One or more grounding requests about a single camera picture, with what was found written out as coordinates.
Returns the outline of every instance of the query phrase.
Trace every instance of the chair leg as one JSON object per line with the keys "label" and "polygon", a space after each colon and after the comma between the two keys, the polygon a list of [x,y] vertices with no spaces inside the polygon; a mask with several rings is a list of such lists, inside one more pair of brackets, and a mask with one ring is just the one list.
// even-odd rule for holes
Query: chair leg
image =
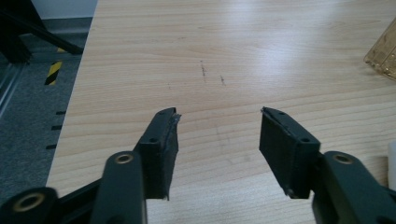
{"label": "chair leg", "polygon": [[67,52],[69,52],[71,54],[82,54],[82,52],[84,50],[83,48],[73,45],[73,44],[61,39],[60,37],[50,33],[46,29],[44,29],[30,21],[27,21],[19,16],[16,16],[9,11],[0,9],[0,18],[2,18],[5,21],[12,22],[14,25],[32,33],[33,35],[40,37],[43,40],[48,41],[49,43],[57,46],[58,48],[66,50]]}

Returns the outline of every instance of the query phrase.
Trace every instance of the pencil mark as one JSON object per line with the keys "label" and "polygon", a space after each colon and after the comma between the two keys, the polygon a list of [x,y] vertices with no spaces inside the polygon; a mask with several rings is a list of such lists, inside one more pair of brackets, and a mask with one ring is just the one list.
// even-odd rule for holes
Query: pencil mark
{"label": "pencil mark", "polygon": [[232,161],[232,160],[227,159],[227,162],[228,162],[230,165],[233,165],[233,161]]}
{"label": "pencil mark", "polygon": [[206,82],[206,69],[204,68],[204,61],[201,60],[202,76],[204,77],[204,82]]}
{"label": "pencil mark", "polygon": [[220,78],[221,78],[221,84],[222,84],[223,86],[227,86],[227,85],[225,84],[225,82],[224,82],[224,77],[220,76]]}

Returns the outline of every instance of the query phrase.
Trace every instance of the scratch mark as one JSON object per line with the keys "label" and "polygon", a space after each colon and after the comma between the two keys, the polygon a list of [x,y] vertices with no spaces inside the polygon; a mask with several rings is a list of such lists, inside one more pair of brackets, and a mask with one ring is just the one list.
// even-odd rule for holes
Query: scratch mark
{"label": "scratch mark", "polygon": [[206,82],[206,69],[204,68],[204,61],[201,61],[202,76],[204,77],[204,82]]}
{"label": "scratch mark", "polygon": [[221,84],[222,84],[223,86],[227,86],[227,85],[225,84],[225,82],[224,82],[224,77],[220,76],[220,78],[221,78]]}

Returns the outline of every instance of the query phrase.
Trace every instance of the floor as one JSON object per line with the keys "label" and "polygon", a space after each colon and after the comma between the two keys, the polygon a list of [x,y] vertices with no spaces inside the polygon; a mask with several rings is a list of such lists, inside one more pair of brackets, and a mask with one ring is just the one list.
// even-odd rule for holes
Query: floor
{"label": "floor", "polygon": [[[84,47],[91,21],[44,23],[52,33]],[[21,38],[33,53],[30,63],[10,64],[0,54],[0,204],[26,189],[46,185],[81,60],[80,55],[58,52],[34,35]],[[62,65],[55,75],[50,69],[57,62]],[[56,76],[55,83],[48,84],[49,74]]]}

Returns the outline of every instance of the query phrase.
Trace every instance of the wooden table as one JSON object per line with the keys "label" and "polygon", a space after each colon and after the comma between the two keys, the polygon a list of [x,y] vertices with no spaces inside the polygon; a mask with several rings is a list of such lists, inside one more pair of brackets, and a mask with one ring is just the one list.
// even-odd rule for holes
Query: wooden table
{"label": "wooden table", "polygon": [[61,195],[131,150],[155,112],[182,114],[171,201],[149,223],[314,222],[258,150],[263,106],[387,182],[396,82],[363,57],[396,1],[101,0],[49,175]]}

